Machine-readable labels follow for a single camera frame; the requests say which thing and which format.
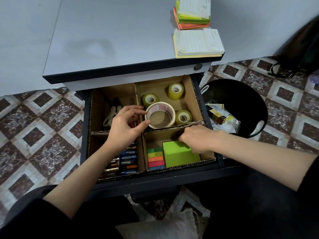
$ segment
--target cardboard organizer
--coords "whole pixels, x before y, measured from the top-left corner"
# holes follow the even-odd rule
[[[168,87],[173,82],[182,83],[185,87],[184,94],[180,100],[170,100],[167,96]],[[193,116],[193,122],[185,125],[175,125],[169,128],[152,129],[148,127],[137,139],[138,153],[138,173],[131,175],[123,175],[100,179],[99,183],[107,181],[121,180],[129,177],[140,176],[144,173],[159,173],[168,170],[182,169],[211,163],[215,161],[213,153],[200,154],[201,161],[191,164],[185,164],[159,170],[149,170],[147,149],[162,147],[163,142],[174,141],[184,132],[188,126],[195,124],[205,125],[203,119],[203,111],[198,101],[198,97],[194,88],[194,83],[189,75],[174,76],[157,80],[142,81],[138,83],[129,83],[115,86],[108,86],[93,89],[90,97],[90,119],[89,119],[89,134],[87,139],[87,154],[86,158],[96,152],[106,141],[109,132],[104,131],[103,121],[110,112],[110,104],[108,101],[118,97],[122,107],[126,105],[143,105],[141,97],[148,92],[154,92],[158,95],[161,102],[169,103],[175,110],[188,110]]]

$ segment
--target floor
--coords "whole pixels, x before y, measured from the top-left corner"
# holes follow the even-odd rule
[[[211,66],[201,86],[223,78],[248,84],[265,100],[269,113],[254,140],[319,154],[319,86],[303,74],[274,79],[268,75],[274,63],[275,58],[264,57]],[[0,227],[25,193],[58,184],[79,166],[83,108],[81,97],[66,88],[0,98]],[[210,214],[184,186],[175,198],[132,205],[141,220],[160,220],[169,211],[190,207],[205,224]]]

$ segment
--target trash bin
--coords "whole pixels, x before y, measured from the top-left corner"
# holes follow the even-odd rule
[[[267,124],[268,111],[262,97],[248,85],[231,79],[209,82],[201,90],[205,104],[211,100],[224,104],[240,120],[238,136],[250,138],[260,133]]]

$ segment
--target wall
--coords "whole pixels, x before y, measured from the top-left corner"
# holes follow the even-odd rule
[[[0,96],[57,88],[42,78],[60,0],[0,0]],[[212,0],[220,64],[272,56],[319,14],[319,0]]]
[[[61,0],[0,0],[0,96],[58,88],[42,78]]]

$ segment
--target sticky note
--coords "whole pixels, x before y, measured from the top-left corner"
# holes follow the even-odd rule
[[[167,168],[200,161],[199,154],[193,153],[183,142],[164,142],[163,150]]]
[[[155,161],[155,162],[149,162],[148,163],[148,167],[151,168],[151,167],[157,167],[157,166],[162,166],[164,165],[164,160],[161,160],[161,161]]]
[[[149,158],[163,156],[163,152],[147,153]]]
[[[151,167],[150,170],[155,170],[155,169],[164,169],[165,166],[161,165],[161,166],[156,166],[156,167]]]
[[[161,161],[161,160],[164,160],[163,156],[148,158],[148,162],[155,162],[155,161]]]
[[[150,154],[150,153],[154,153],[154,152],[162,152],[162,148],[159,147],[159,148],[150,148],[147,150],[147,153]]]

